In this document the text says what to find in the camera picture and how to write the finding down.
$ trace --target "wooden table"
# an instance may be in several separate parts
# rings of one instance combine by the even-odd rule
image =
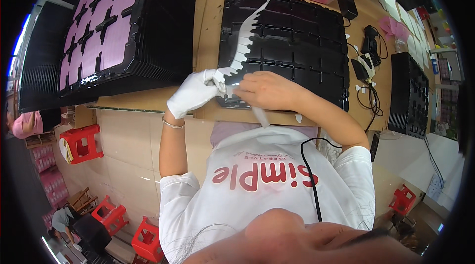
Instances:
[[[346,28],[346,33],[350,35],[348,42],[356,45],[359,49],[364,39],[364,28],[372,25],[379,29],[378,20],[388,15],[377,0],[354,0],[358,9],[358,17],[353,19],[351,26]],[[217,68],[217,59],[219,52],[219,40],[221,31],[221,20],[224,0],[196,0],[195,8],[195,27],[193,40],[193,65],[196,71],[202,71],[209,68]],[[328,6],[329,9],[339,11],[338,2],[335,0]],[[386,56],[384,44],[379,42],[381,56]],[[370,130],[384,130],[388,126],[389,108],[391,103],[391,54],[396,53],[394,39],[386,41],[388,47],[388,58],[383,59],[381,65],[376,68],[376,76],[373,81],[376,83],[375,89],[381,101],[383,116],[376,117]],[[357,56],[356,52],[348,48],[349,58]],[[432,69],[426,71],[431,84],[434,83]],[[350,64],[350,87],[349,87],[349,111],[348,113],[355,118],[365,129],[372,118],[372,112],[362,107],[357,100],[357,91],[355,85],[362,86],[356,78],[353,67]],[[100,97],[94,108],[133,110],[143,112],[163,113],[166,110],[166,100],[175,92],[177,87],[163,89],[146,90],[129,94],[121,94],[108,97]],[[367,104],[368,94],[360,92],[360,100]],[[281,125],[305,125],[313,126],[315,123],[307,118],[303,118],[299,124],[295,119],[294,113],[283,113],[267,111],[267,118],[271,124]],[[205,120],[224,120],[241,122],[258,122],[250,110],[227,109],[219,106],[215,99],[212,99],[204,107],[194,111],[194,117]]]

